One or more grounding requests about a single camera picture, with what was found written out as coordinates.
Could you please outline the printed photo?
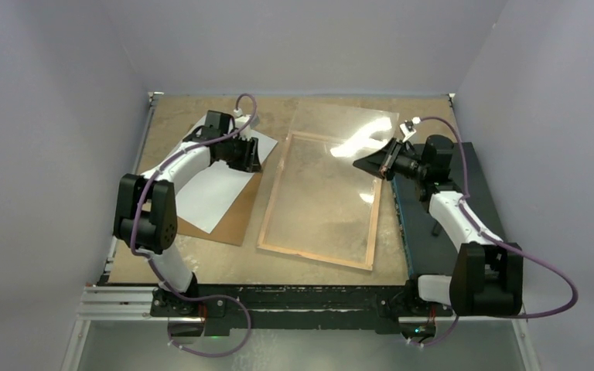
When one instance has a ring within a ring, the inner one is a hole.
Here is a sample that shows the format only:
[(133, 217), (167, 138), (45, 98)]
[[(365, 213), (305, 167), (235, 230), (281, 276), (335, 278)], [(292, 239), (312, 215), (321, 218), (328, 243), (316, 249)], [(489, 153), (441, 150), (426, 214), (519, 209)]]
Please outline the printed photo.
[(207, 111), (176, 149), (168, 168), (179, 220), (210, 233), (244, 188), (263, 171), (277, 141), (254, 129), (258, 119)]

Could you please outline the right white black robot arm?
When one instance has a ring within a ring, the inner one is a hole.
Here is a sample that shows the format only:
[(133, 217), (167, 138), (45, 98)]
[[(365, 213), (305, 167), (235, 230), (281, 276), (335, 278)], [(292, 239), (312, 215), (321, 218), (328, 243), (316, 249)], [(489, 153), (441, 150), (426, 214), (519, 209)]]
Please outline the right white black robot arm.
[(460, 316), (521, 312), (521, 248), (491, 231), (500, 224), (490, 211), (491, 196), (480, 198), (489, 223), (473, 211), (464, 189), (480, 177), (468, 169), (471, 148), (439, 134), (422, 145), (392, 138), (353, 161), (354, 168), (391, 186), (408, 266), (403, 303), (412, 314), (424, 313), (433, 303)]

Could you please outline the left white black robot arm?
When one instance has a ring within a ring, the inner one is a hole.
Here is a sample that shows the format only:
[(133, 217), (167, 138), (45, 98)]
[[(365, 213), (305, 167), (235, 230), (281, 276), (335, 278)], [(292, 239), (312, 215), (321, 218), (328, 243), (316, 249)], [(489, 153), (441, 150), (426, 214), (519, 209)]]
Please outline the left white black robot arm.
[(171, 293), (170, 307), (189, 316), (200, 305), (196, 275), (186, 267), (175, 244), (178, 233), (176, 191), (216, 162), (244, 173), (262, 170), (258, 139), (251, 128), (256, 113), (207, 111), (203, 124), (194, 128), (166, 159), (144, 174), (120, 179), (113, 234), (136, 257), (144, 258)]

